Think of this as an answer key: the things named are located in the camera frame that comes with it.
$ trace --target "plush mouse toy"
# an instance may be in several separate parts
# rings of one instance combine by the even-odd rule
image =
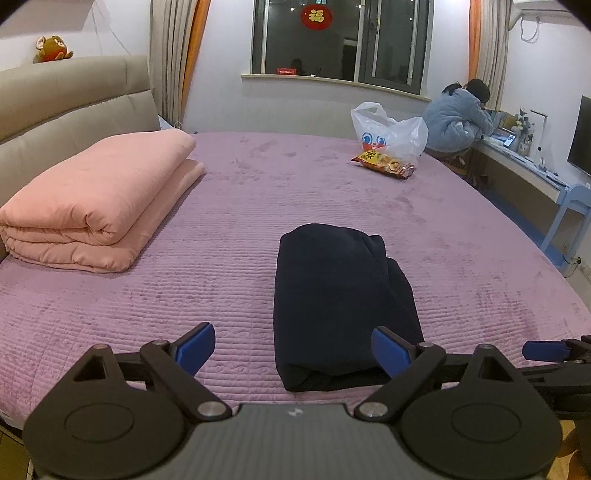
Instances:
[[[39,61],[70,59],[74,55],[74,52],[68,52],[66,44],[57,35],[49,38],[40,37],[37,40],[37,50],[39,50],[37,54]]]

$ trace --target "beige upholstered headboard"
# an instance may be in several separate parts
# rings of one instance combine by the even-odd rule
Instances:
[[[0,72],[0,206],[103,138],[159,129],[146,57],[81,57]]]

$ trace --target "folded blanket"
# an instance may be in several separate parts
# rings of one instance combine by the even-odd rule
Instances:
[[[94,272],[133,263],[204,173],[181,130],[117,135],[34,178],[0,209],[0,236],[24,261]]]
[[[412,288],[380,236],[314,224],[281,237],[273,328],[286,390],[386,383],[371,353],[378,326],[423,341]]]

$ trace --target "curtain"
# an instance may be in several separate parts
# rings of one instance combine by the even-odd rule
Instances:
[[[470,65],[468,79],[476,78],[480,57],[480,28],[482,26],[482,0],[470,0]]]
[[[199,48],[201,47],[201,40],[203,38],[203,31],[205,30],[205,21],[207,20],[210,2],[211,0],[199,0],[193,17],[193,26],[191,28],[191,36],[189,39],[189,52],[187,53],[187,65],[185,67],[183,80],[183,93],[181,99],[182,115],[184,115],[187,99],[189,98],[189,87],[191,86],[193,72],[195,71],[195,65],[197,63],[197,56],[199,55]]]
[[[198,0],[152,0],[150,83],[158,114],[175,127],[182,120],[182,95],[189,40]]]
[[[483,80],[491,89],[491,100],[488,105],[498,109],[505,86],[511,0],[480,1],[482,22],[476,77]]]

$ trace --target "orange curtain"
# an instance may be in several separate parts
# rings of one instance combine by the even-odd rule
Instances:
[[[480,57],[480,29],[482,26],[482,0],[470,0],[470,63],[469,80],[476,78]]]
[[[189,99],[189,87],[193,79],[193,72],[197,63],[197,56],[199,55],[199,48],[201,47],[201,40],[203,38],[203,31],[205,30],[205,22],[207,20],[207,13],[209,12],[209,4],[211,0],[199,0],[197,7],[195,7],[195,15],[193,16],[193,26],[191,27],[191,36],[189,37],[189,51],[187,52],[187,64],[185,67],[183,80],[183,94],[181,96],[181,118],[184,115],[187,100]]]

